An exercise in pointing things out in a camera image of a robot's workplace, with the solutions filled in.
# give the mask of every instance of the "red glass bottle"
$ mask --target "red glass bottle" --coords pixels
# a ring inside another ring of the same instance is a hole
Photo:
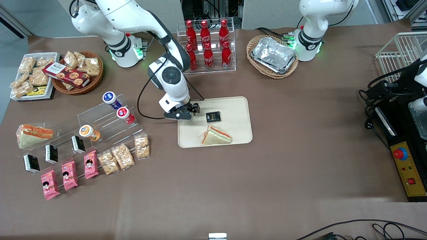
[[[206,20],[202,20],[202,30],[200,31],[200,38],[202,39],[202,46],[205,49],[205,43],[209,43],[211,45],[211,33],[208,29],[208,22]]]
[[[219,30],[219,48],[223,48],[224,42],[228,41],[227,20],[221,20],[221,29]]]
[[[196,32],[194,31],[193,28],[193,23],[191,22],[191,20],[187,20],[185,22],[185,25],[187,26],[187,41],[188,44],[191,45],[191,49],[193,51],[197,50],[197,39],[196,39]]]
[[[185,47],[187,49],[188,55],[190,55],[190,72],[195,72],[197,71],[196,55],[194,54],[190,44],[187,44]]]
[[[212,71],[214,69],[214,53],[211,50],[211,43],[205,43],[203,46],[205,47],[205,53],[203,54],[205,68],[207,71]]]
[[[230,50],[230,42],[225,41],[223,43],[223,50],[222,50],[222,68],[224,69],[230,69],[231,68],[231,50]]]

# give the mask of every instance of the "acrylic display rack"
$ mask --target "acrylic display rack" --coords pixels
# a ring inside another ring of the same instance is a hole
[[[222,68],[222,50],[219,48],[219,30],[221,29],[221,20],[226,19],[228,22],[228,41],[230,42],[231,50],[231,68]],[[197,39],[197,50],[194,51],[197,61],[197,71],[194,73],[212,73],[212,72],[225,72],[236,70],[236,42],[234,36],[234,21],[233,18],[213,18],[206,19],[208,21],[209,32],[211,33],[211,48],[213,52],[213,70],[207,71],[205,69],[205,59],[203,56],[202,41],[200,40],[200,31],[202,29],[202,20],[193,20],[193,28],[196,32]],[[178,42],[185,49],[187,42],[187,27],[185,22],[178,22]],[[184,74],[193,74],[190,70],[184,72]]]
[[[133,114],[132,109],[134,106],[125,96],[121,94],[117,98],[122,102],[122,106],[127,107]],[[86,124],[99,131],[101,138],[96,142],[90,141],[88,138],[82,138],[85,143],[86,152],[84,154],[75,153],[72,149],[73,143],[71,137],[74,135],[79,136],[80,127]],[[55,137],[53,139],[33,145],[29,149],[19,149],[17,147],[18,157],[20,157],[21,161],[23,161],[23,156],[27,154],[38,158],[40,171],[34,173],[34,175],[39,177],[38,181],[40,181],[41,175],[54,170],[59,189],[63,188],[61,165],[74,160],[77,179],[82,179],[85,176],[83,156],[93,150],[96,150],[97,154],[99,154],[124,143],[131,151],[134,160],[136,160],[134,136],[143,132],[136,119],[132,124],[127,124],[123,119],[119,119],[116,115],[116,110],[106,103],[101,103],[65,122],[49,127],[49,129],[52,129],[54,132]],[[45,161],[45,146],[48,144],[58,148],[57,164],[50,164]],[[98,170],[100,174],[103,174],[102,166],[98,166]]]

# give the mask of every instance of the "wicker basket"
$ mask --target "wicker basket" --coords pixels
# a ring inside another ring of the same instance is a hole
[[[95,54],[93,52],[80,52],[80,53],[87,58],[98,58],[99,66],[101,67],[101,69],[99,70],[99,75],[95,76],[95,77],[91,77],[90,78],[91,81],[84,88],[81,88],[81,89],[80,88],[73,88],[71,90],[67,90],[61,81],[52,78],[53,86],[56,88],[57,91],[60,91],[63,94],[85,94],[85,93],[92,91],[101,81],[102,72],[104,70],[104,64],[102,62],[102,59],[97,54]],[[64,59],[61,59],[61,61],[59,61],[59,63],[65,65]]]
[[[289,75],[291,75],[291,73],[296,69],[296,67],[298,66],[298,58],[295,59],[295,61],[292,63],[292,65],[289,67],[288,71],[285,74],[277,74],[275,73],[273,70],[267,68],[266,66],[262,65],[261,63],[255,61],[252,57],[251,57],[251,52],[252,50],[256,47],[256,45],[259,43],[259,41],[262,38],[266,38],[266,37],[271,37],[274,40],[276,40],[278,43],[280,44],[285,44],[282,40],[278,39],[277,37],[273,37],[273,36],[268,36],[268,35],[259,35],[254,37],[251,41],[249,41],[248,46],[246,47],[246,56],[249,60],[249,62],[256,68],[258,69],[258,71],[262,74],[264,74],[265,76],[269,76],[271,78],[274,79],[283,79]]]

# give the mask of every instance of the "table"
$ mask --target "table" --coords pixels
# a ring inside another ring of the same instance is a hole
[[[237,71],[188,79],[205,98],[248,99],[251,143],[181,149],[175,121],[137,116],[151,137],[150,159],[86,181],[50,201],[44,200],[40,179],[26,173],[14,155],[18,125],[65,121],[101,103],[105,91],[124,93],[135,104],[148,65],[164,50],[154,43],[147,60],[122,69],[99,38],[30,37],[30,52],[96,52],[105,64],[104,78],[82,96],[56,93],[51,101],[10,102],[0,127],[1,238],[206,239],[210,232],[227,232],[230,240],[296,239],[358,218],[425,229],[427,203],[406,202],[390,153],[363,127],[357,98],[357,90],[380,75],[374,54],[405,31],[410,31],[406,20],[331,27],[314,60],[300,62],[286,79],[273,80],[246,59],[246,44],[260,33],[237,30]],[[161,116],[163,94],[149,84],[143,112]],[[366,222],[330,230],[375,236]]]

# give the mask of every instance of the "white tray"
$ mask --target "white tray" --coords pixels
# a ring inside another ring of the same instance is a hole
[[[29,53],[29,54],[25,54],[23,58],[28,58],[28,57],[34,57],[34,58],[42,58],[42,57],[54,57],[54,61],[59,61],[59,53],[55,53],[55,52],[50,52],[50,53]],[[18,77],[20,77],[22,74],[18,73],[16,75],[16,79],[18,79]],[[37,95],[37,96],[23,96],[21,98],[16,98],[12,95],[12,91],[10,92],[10,99],[15,100],[15,101],[28,101],[28,100],[43,100],[43,99],[48,99],[50,98],[50,95],[52,93],[53,90],[53,84],[52,84],[52,78],[49,77],[49,80],[47,81],[47,86],[46,86],[46,91],[43,95]]]
[[[245,144],[252,141],[251,118],[248,100],[245,97],[212,98],[205,101],[194,101],[200,105],[200,113],[191,122],[178,121],[178,145],[182,148],[202,147],[203,133],[208,128],[206,113],[219,111],[220,123],[211,125],[230,134],[233,141],[229,144],[213,144],[221,146]]]

